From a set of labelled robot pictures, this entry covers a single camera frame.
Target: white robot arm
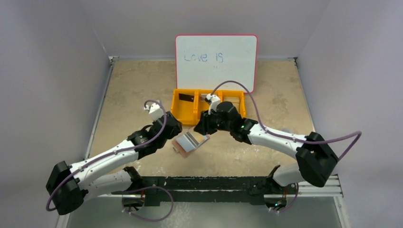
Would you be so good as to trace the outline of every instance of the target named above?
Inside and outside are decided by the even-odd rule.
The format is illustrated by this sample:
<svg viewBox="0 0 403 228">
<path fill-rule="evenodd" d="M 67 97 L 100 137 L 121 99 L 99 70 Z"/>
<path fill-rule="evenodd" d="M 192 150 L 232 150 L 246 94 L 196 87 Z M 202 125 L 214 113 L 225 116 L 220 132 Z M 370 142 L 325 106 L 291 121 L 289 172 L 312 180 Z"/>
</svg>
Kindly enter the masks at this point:
<svg viewBox="0 0 403 228">
<path fill-rule="evenodd" d="M 220 102 L 216 95 L 205 99 L 210 107 L 201 113 L 194 130 L 202 135 L 213 134 L 217 130 L 228 131 L 237 141 L 261 145 L 282 152 L 297 160 L 297 163 L 277 166 L 271 177 L 279 186 L 307 181 L 323 187 L 335 168 L 338 157 L 328 144 L 308 144 L 304 141 L 324 141 L 321 135 L 292 134 L 271 129 L 256 120 L 242 118 L 231 102 Z"/>
<path fill-rule="evenodd" d="M 182 131 L 182 123 L 158 104 L 145 109 L 153 120 L 152 125 L 132 133 L 117 146 L 93 158 L 69 166 L 62 161 L 54 166 L 46 184 L 50 194 L 48 211 L 57 209 L 60 215 L 65 215 L 93 197 L 128 189 L 133 184 L 130 170 L 104 174 L 155 153 Z M 49 208 L 51 200 L 55 204 L 53 209 Z"/>
</svg>

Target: yellow tray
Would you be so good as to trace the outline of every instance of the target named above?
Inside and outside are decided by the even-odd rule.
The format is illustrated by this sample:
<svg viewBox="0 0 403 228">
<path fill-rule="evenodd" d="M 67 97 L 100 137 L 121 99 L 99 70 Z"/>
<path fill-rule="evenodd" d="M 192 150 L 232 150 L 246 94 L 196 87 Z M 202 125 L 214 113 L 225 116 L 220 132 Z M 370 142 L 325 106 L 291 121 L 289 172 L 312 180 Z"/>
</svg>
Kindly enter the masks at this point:
<svg viewBox="0 0 403 228">
<path fill-rule="evenodd" d="M 204 101 L 204 95 L 211 92 L 212 90 L 204 89 L 174 89 L 171 113 L 178 121 L 182 122 L 183 125 L 195 126 L 200 121 L 201 112 L 209 109 L 209 104 Z M 188 100 L 180 100 L 180 94 L 182 94 L 181 96 L 188 95 Z M 233 104 L 237 107 L 242 118 L 246 116 L 245 96 L 243 91 L 217 90 L 215 94 L 222 102 L 232 97 L 239 98 L 239 106 L 237 107 L 237 104 L 234 102 Z"/>
</svg>

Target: gray wall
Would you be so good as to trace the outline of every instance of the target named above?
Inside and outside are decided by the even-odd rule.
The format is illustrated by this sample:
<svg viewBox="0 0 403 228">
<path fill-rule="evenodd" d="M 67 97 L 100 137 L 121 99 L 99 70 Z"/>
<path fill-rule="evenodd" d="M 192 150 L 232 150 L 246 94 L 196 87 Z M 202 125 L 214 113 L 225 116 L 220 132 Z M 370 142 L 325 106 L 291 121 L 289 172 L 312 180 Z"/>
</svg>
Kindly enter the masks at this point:
<svg viewBox="0 0 403 228">
<path fill-rule="evenodd" d="M 0 227 L 54 227 L 45 184 L 83 158 L 108 58 L 77 0 L 0 2 Z"/>
<path fill-rule="evenodd" d="M 330 0 L 81 0 L 110 56 L 174 57 L 183 33 L 254 33 L 260 57 L 296 57 Z"/>
<path fill-rule="evenodd" d="M 402 12 L 401 0 L 331 0 L 298 61 L 317 131 L 363 131 L 338 166 L 355 228 L 403 226 Z"/>
</svg>

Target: whiteboard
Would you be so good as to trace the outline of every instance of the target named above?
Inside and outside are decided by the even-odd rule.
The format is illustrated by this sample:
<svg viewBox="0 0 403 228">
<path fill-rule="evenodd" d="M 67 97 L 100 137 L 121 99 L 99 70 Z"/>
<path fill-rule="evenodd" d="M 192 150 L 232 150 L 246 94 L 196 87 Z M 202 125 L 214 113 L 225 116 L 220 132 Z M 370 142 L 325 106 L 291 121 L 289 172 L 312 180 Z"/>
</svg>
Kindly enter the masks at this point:
<svg viewBox="0 0 403 228">
<path fill-rule="evenodd" d="M 178 35 L 176 43 L 176 87 L 214 89 L 235 80 L 253 91 L 258 38 L 256 35 Z M 226 83 L 220 90 L 243 90 Z"/>
</svg>

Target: work surface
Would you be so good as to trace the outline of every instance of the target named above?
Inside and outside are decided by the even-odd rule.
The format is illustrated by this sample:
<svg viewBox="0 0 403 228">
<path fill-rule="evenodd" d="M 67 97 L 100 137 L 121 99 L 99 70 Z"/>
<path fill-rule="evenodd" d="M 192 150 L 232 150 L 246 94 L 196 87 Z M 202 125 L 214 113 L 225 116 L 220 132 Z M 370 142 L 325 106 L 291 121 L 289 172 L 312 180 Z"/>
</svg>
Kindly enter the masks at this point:
<svg viewBox="0 0 403 228">
<path fill-rule="evenodd" d="M 143 110 L 145 100 L 160 99 L 169 111 L 175 88 L 174 61 L 117 61 L 90 157 L 114 147 L 152 122 Z M 288 128 L 298 134 L 309 134 L 313 130 L 293 61 L 259 61 L 252 95 L 266 126 L 279 130 Z M 247 118 L 257 119 L 248 95 L 245 95 L 245 106 Z M 187 158 L 176 153 L 168 141 L 156 153 L 126 166 L 134 166 L 142 176 L 266 176 L 274 166 L 293 162 L 296 161 L 285 154 L 240 143 L 228 132 L 217 132 Z"/>
</svg>

